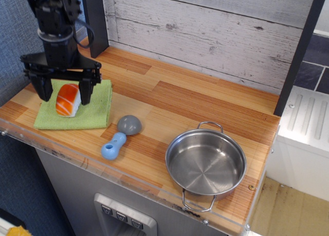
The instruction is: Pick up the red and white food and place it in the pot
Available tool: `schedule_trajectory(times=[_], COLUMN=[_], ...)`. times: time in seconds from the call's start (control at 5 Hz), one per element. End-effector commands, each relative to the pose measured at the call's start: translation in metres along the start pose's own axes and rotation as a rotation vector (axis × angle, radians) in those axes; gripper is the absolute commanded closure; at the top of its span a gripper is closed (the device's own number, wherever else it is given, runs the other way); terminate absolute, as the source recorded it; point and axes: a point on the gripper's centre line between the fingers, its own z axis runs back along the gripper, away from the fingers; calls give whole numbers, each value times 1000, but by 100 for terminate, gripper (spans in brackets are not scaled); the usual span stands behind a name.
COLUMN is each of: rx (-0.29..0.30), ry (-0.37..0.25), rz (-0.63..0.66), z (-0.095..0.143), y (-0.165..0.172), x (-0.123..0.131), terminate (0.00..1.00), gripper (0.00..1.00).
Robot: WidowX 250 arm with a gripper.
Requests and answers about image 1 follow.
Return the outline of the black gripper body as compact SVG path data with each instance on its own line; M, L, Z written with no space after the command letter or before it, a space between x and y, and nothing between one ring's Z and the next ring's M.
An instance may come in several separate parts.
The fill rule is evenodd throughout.
M101 64L89 59L78 50L75 40L65 43L46 43L39 53L22 55L24 72L33 84L44 86L51 79L101 82Z

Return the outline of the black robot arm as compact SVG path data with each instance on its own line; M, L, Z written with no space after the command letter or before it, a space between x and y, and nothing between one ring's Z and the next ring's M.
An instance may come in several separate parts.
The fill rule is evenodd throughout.
M77 81L83 105L101 82L101 64L80 54L75 23L82 13L79 0L27 0L38 21L44 52L22 55L24 73L39 97L51 98L52 79Z

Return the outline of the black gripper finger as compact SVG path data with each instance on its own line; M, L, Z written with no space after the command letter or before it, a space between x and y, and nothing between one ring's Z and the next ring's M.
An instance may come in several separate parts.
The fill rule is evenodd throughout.
M51 79L37 75L30 75L30 80L38 96L43 101L48 102L53 92Z
M82 80L79 82L79 91L82 105L90 103L90 98L93 93L93 84L90 80Z

